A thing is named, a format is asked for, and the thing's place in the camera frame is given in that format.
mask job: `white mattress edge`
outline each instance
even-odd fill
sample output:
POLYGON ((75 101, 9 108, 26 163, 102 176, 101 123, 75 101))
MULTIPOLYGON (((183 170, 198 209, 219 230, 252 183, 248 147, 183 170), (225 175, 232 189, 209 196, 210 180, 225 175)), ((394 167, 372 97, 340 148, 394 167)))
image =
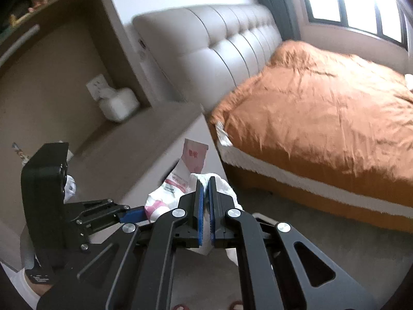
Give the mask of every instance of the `white mattress edge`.
POLYGON ((274 178, 281 183, 288 184, 295 188, 300 188, 318 196, 335 200, 343 204, 413 219, 413 207, 387 202, 378 198, 357 195, 329 184, 295 175, 291 172, 278 168, 273 164, 269 164, 248 155, 247 153, 234 147, 229 140, 227 133, 224 131, 224 126, 221 122, 218 122, 215 128, 218 135, 218 151, 225 163, 243 168, 245 170, 257 172, 258 174, 274 178))

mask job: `gray floor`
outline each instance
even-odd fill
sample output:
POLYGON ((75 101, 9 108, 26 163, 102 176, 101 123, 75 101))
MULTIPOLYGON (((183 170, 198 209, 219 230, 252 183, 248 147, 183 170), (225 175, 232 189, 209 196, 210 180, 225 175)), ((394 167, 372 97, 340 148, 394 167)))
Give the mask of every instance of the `gray floor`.
MULTIPOLYGON (((383 305, 413 263, 413 235, 332 216, 261 190, 238 190, 250 212, 288 221, 347 271, 383 305)), ((237 267, 223 250, 201 256, 180 250, 176 257, 171 305, 190 310, 225 310, 240 299, 237 267)))

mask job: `white sleeve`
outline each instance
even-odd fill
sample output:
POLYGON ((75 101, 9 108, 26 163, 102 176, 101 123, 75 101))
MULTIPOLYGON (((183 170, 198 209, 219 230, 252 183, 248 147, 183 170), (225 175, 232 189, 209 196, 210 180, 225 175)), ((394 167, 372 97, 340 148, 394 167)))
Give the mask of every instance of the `white sleeve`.
POLYGON ((32 288, 27 284, 27 281, 24 277, 24 268, 19 272, 15 273, 9 267, 1 264, 5 270, 7 276, 9 277, 11 283, 16 288, 21 297, 27 302, 27 304, 33 309, 36 310, 37 303, 40 299, 40 296, 36 294, 32 288))

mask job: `slipper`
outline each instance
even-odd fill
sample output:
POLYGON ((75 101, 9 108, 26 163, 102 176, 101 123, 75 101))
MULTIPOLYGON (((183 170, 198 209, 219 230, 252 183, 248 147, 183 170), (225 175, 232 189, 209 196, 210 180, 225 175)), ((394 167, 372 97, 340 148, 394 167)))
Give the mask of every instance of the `slipper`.
POLYGON ((235 302, 232 302, 228 310, 244 310, 242 301, 236 300, 235 302))
POLYGON ((189 308, 184 304, 175 305, 172 310, 189 310, 189 308))

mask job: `white plastic bag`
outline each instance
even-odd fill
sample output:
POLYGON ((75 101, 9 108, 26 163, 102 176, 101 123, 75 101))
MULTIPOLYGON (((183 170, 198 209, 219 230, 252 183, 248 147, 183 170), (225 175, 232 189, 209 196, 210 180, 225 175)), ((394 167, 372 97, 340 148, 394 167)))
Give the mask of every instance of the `white plastic bag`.
MULTIPOLYGON (((182 156, 178 164, 168 175, 162 185, 150 193, 145 204, 145 212, 148 220, 155 222, 160 215, 178 207, 179 199, 188 193, 194 192, 199 179, 207 189, 209 179, 216 178, 218 192, 233 198, 236 208, 242 210, 238 204, 237 195, 230 185, 217 174, 200 174, 204 167, 204 161, 208 146, 202 143, 185 139, 182 156)), ((191 248, 194 252, 207 255, 212 249, 211 232, 209 227, 209 212, 204 210, 203 243, 200 248, 191 248)), ((235 248, 227 250, 228 257, 237 264, 235 248)))

